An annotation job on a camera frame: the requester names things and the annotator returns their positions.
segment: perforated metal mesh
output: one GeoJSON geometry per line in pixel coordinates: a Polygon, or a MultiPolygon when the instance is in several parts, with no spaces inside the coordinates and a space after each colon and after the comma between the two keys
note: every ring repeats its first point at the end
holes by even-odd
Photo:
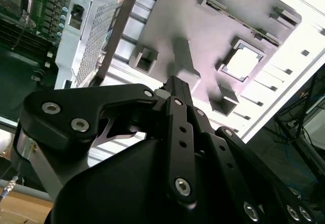
{"type": "Polygon", "coordinates": [[[77,86],[95,70],[115,10],[120,6],[121,4],[110,3],[98,8],[77,74],[77,86]]]}

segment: green circuit board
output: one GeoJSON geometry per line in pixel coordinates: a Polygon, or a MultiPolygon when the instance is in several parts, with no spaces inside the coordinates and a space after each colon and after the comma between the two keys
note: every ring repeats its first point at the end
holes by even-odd
{"type": "MultiPolygon", "coordinates": [[[[70,0],[32,0],[27,31],[57,45],[66,22],[70,0]]],[[[0,0],[1,18],[22,26],[21,16],[28,0],[0,0]]]]}
{"type": "Polygon", "coordinates": [[[20,45],[18,52],[36,58],[46,45],[44,53],[55,56],[69,5],[70,0],[0,0],[0,45],[12,50],[20,45]]]}

